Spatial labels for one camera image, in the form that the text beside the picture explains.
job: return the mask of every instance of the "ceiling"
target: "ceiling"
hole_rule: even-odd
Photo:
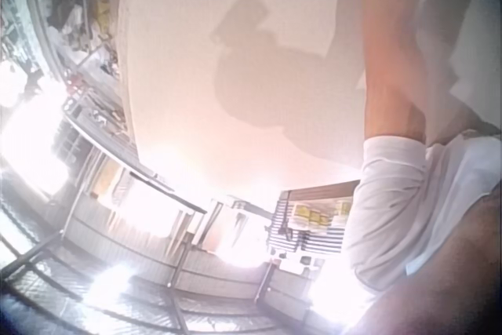
[[[454,89],[497,121],[500,104],[487,111],[470,83],[500,98],[500,62],[469,51],[500,56],[500,29],[473,4]],[[120,0],[122,92],[141,162],[195,202],[217,190],[267,209],[281,190],[357,179],[358,20],[358,0]]]

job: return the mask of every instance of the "white sleeve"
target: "white sleeve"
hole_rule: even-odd
[[[426,172],[425,145],[404,137],[364,143],[361,183],[354,193],[343,253],[358,279],[386,290],[405,274],[410,231],[417,217]]]

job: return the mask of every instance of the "bare skin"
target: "bare skin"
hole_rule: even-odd
[[[363,0],[366,139],[392,135],[425,141],[427,75],[413,25],[418,1]],[[500,185],[472,206],[435,256],[387,291],[350,334],[477,333],[486,312],[497,308],[499,292]]]

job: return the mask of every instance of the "person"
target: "person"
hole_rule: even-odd
[[[364,161],[342,255],[370,308],[354,334],[464,333],[500,288],[500,139],[471,122],[426,147],[419,1],[362,0]]]

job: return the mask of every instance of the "white shirt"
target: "white shirt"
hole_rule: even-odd
[[[342,254],[372,297],[418,271],[500,181],[501,143],[459,135],[426,148],[403,137],[364,143],[362,179]]]

